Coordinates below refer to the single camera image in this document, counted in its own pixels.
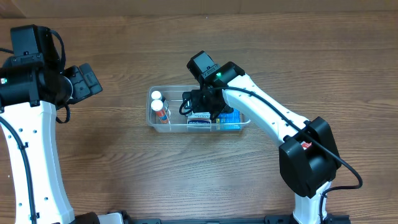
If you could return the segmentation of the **red medicine box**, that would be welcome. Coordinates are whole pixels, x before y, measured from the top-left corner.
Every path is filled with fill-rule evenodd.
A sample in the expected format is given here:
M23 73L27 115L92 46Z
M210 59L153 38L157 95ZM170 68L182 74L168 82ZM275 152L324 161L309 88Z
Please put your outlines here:
M310 142L301 142L301 146L303 147L304 150L308 149L312 144Z

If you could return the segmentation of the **black bottle white cap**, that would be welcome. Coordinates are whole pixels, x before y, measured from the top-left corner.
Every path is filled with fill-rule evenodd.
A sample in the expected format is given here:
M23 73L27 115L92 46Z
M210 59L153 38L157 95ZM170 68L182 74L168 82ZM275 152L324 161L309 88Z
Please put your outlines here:
M160 91L153 91L150 94L150 96L151 96L152 100L160 100L161 102L163 102L164 108L166 110L168 110L168 108L169 108L168 101Z

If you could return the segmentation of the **blue medicine box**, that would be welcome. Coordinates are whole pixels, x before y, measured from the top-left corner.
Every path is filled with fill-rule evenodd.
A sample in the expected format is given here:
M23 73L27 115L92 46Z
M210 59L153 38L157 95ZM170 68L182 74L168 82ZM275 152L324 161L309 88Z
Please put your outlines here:
M237 109L232 113L221 113L216 119L217 130L237 131L241 129L241 115Z

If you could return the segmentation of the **white plaster box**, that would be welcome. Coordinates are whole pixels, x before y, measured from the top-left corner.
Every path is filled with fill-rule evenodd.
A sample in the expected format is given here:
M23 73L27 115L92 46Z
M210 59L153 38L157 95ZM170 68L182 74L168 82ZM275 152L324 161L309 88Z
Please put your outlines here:
M211 124L209 112L194 113L187 116L187 124Z

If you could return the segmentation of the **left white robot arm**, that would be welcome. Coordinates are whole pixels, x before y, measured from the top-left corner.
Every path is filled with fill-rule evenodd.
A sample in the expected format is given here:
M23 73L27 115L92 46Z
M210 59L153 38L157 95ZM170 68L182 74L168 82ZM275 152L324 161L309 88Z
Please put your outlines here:
M44 26L11 29L12 50L1 68L1 128L12 167L16 223L124 223L121 212L76 215L63 186L57 111L102 90L92 68L66 67L59 34Z

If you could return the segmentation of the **orange tube white cap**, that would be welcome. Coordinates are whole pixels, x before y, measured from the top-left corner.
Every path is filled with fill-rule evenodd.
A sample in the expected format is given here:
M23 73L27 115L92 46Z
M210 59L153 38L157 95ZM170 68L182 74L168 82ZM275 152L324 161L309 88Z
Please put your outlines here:
M150 107L155 112L162 124L170 123L170 111L165 107L161 100L153 100L150 104Z

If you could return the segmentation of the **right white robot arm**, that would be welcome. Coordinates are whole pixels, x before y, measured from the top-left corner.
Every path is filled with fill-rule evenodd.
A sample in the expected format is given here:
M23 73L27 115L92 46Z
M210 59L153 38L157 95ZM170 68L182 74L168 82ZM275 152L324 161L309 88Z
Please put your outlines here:
M211 121L234 111L248 117L279 148L280 174L295 194L288 222L337 223L337 218L326 212L323 195L341 167L330 125L320 117L310 121L288 110L233 62L220 66L201 51L187 68L200 87L183 93L180 114L208 112Z

